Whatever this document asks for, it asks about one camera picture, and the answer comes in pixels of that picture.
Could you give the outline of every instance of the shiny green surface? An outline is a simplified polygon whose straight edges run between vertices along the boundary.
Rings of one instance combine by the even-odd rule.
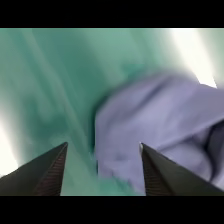
[[[146,69],[183,67],[169,30],[1,29],[0,49],[0,120],[18,164],[67,141],[62,195],[134,195],[97,177],[93,108]]]

